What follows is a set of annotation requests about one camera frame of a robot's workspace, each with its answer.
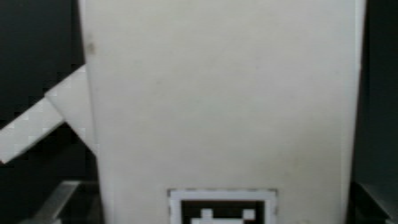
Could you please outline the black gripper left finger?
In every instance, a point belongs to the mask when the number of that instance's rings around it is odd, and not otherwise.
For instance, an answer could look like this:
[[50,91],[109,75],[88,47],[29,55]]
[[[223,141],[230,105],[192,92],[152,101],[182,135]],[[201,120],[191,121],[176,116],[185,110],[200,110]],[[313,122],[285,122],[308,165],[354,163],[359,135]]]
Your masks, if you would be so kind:
[[64,181],[34,216],[20,224],[102,224],[98,183]]

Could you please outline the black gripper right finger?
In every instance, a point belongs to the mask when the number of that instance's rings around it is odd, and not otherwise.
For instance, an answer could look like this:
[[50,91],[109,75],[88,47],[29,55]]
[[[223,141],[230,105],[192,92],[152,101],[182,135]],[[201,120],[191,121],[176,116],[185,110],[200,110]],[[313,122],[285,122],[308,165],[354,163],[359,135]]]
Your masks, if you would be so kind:
[[398,211],[393,211],[370,190],[354,182],[349,194],[349,224],[398,224]]

